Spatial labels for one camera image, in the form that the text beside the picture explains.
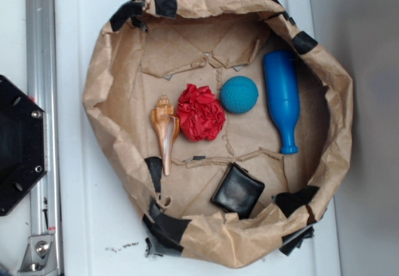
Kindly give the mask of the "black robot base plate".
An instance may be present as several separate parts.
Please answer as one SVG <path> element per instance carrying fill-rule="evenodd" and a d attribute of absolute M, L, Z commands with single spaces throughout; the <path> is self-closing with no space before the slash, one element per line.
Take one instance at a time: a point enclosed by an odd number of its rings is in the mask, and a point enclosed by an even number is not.
<path fill-rule="evenodd" d="M 1 216 L 8 215 L 46 173 L 44 111 L 1 76 Z"/>

